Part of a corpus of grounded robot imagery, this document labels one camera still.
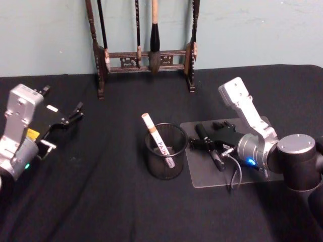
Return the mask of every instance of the cable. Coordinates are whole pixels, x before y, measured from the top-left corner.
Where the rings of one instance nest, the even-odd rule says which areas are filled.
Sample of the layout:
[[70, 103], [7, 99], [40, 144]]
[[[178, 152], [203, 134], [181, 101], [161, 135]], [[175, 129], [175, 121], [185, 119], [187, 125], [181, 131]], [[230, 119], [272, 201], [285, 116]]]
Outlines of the cable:
[[237, 164], [236, 170], [234, 171], [234, 174], [233, 174], [232, 179], [231, 179], [231, 182], [230, 182], [230, 187], [231, 187], [231, 189], [234, 189], [233, 188], [233, 181], [234, 181], [234, 178], [236, 177], [237, 170], [239, 170], [240, 178], [239, 178], [239, 183], [237, 185], [237, 189], [238, 189], [240, 187], [241, 180], [242, 180], [242, 170], [241, 170], [241, 166], [240, 166], [239, 162], [235, 158], [233, 158], [231, 155], [228, 154], [227, 156], [230, 159], [232, 159]]

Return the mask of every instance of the black mesh pencil cup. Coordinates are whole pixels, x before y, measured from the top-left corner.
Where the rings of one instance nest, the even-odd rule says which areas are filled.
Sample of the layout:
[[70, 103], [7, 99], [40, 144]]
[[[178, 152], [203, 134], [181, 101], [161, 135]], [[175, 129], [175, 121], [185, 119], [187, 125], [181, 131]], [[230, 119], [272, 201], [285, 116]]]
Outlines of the black mesh pencil cup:
[[[156, 128], [163, 139], [170, 155], [162, 155], [155, 140], [148, 132], [145, 137], [147, 148], [147, 166], [149, 172], [159, 179], [172, 179], [177, 177], [183, 170], [185, 148], [188, 144], [188, 137], [180, 127], [163, 123], [156, 125]], [[165, 158], [171, 157], [175, 163], [170, 168]]]

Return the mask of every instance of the yellow label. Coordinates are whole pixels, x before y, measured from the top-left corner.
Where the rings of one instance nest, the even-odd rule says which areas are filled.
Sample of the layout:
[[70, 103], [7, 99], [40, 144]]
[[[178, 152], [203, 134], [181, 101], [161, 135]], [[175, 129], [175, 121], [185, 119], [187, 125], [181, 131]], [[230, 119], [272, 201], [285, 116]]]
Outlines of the yellow label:
[[28, 129], [27, 131], [27, 137], [29, 139], [31, 139], [32, 141], [35, 141], [37, 139], [37, 137], [39, 136], [39, 132], [32, 130], [32, 129]]

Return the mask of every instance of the white marker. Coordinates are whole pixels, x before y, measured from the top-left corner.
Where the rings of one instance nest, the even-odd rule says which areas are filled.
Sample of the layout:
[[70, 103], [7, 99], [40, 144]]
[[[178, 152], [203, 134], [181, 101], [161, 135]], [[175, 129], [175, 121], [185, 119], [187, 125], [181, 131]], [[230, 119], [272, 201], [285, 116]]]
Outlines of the white marker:
[[[170, 155], [165, 143], [163, 142], [158, 130], [156, 129], [155, 125], [153, 124], [149, 114], [144, 113], [141, 117], [144, 120], [147, 128], [149, 129], [149, 132], [150, 132], [151, 136], [155, 140], [160, 152], [163, 155]], [[173, 161], [173, 159], [171, 157], [166, 157], [165, 160], [166, 160], [166, 163], [169, 166], [169, 168], [174, 168], [175, 167], [175, 163], [174, 163], [174, 161]]]

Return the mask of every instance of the wall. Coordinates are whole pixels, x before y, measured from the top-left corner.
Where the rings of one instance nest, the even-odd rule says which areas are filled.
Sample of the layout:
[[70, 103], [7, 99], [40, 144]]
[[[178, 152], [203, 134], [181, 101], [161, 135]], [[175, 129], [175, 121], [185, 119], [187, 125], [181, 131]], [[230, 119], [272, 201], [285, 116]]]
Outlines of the wall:
[[[101, 41], [96, 1], [92, 0]], [[133, 0], [102, 0], [109, 50], [135, 51]], [[139, 0], [149, 50], [151, 1]], [[0, 0], [0, 76], [94, 73], [84, 0]], [[161, 50], [183, 48], [191, 0], [159, 0]], [[322, 0], [201, 0], [197, 69], [267, 64], [323, 67]]]

